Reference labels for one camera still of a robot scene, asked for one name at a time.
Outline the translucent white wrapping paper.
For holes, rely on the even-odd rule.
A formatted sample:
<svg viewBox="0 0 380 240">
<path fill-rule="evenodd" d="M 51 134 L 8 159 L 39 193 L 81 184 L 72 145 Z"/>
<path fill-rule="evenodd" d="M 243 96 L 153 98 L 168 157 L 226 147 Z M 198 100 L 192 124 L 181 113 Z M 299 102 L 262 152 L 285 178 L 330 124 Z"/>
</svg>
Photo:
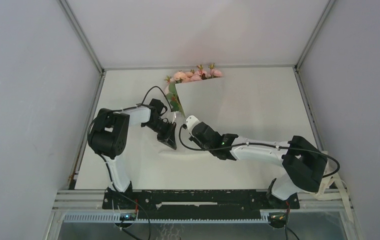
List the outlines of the translucent white wrapping paper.
<svg viewBox="0 0 380 240">
<path fill-rule="evenodd" d="M 267 124 L 272 118 L 266 111 L 271 100 L 265 96 L 265 87 L 256 79 L 243 77 L 216 78 L 192 83 L 180 83 L 177 92 L 185 116 L 196 116 L 220 134 L 237 134 L 255 141 L 278 142 Z M 128 155 L 141 161 L 152 160 L 196 162 L 217 158 L 207 151 L 194 151 L 177 144 L 173 150 L 156 140 L 147 128 L 135 131 Z"/>
</svg>

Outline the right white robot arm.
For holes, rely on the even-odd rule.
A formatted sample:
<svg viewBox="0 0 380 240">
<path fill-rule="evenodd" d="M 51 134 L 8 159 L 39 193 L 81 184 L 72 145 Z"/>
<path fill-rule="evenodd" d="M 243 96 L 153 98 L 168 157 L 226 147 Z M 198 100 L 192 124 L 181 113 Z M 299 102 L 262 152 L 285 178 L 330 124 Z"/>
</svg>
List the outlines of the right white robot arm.
<svg viewBox="0 0 380 240">
<path fill-rule="evenodd" d="M 294 193 L 320 189 L 327 157 L 301 136 L 279 142 L 251 140 L 233 133 L 220 134 L 193 116 L 184 127 L 199 152 L 209 152 L 220 160 L 260 161 L 283 168 L 284 175 L 271 182 L 267 194 L 267 203 L 273 208 L 280 208 Z"/>
</svg>

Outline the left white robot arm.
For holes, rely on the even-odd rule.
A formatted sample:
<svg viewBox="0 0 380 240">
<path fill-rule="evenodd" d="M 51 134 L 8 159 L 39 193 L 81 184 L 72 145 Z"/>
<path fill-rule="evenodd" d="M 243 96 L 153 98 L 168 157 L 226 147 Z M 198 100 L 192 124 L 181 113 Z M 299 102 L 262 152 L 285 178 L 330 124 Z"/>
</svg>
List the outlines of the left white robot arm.
<svg viewBox="0 0 380 240">
<path fill-rule="evenodd" d="M 127 191 L 131 180 L 124 167 L 123 152 L 127 144 L 130 126 L 148 127 L 157 135 L 157 141 L 177 149 L 176 123 L 163 118 L 167 107 L 158 99 L 149 104 L 139 103 L 132 107 L 110 110 L 102 108 L 90 123 L 87 133 L 89 147 L 104 161 L 110 179 L 109 188 L 116 191 L 115 203 L 121 208 L 129 208 L 134 195 Z"/>
</svg>

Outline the cream printed ribbon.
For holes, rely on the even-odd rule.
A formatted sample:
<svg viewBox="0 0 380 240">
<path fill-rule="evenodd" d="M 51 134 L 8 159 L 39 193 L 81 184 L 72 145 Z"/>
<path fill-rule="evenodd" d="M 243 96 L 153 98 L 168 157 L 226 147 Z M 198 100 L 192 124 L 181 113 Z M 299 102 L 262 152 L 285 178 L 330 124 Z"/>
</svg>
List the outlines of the cream printed ribbon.
<svg viewBox="0 0 380 240">
<path fill-rule="evenodd" d="M 318 201 L 341 200 L 346 212 L 346 216 L 351 223 L 354 223 L 352 206 L 350 203 L 350 191 L 345 181 L 341 179 L 339 173 L 333 173 L 331 176 L 321 180 L 319 190 L 312 193 L 313 197 Z"/>
</svg>

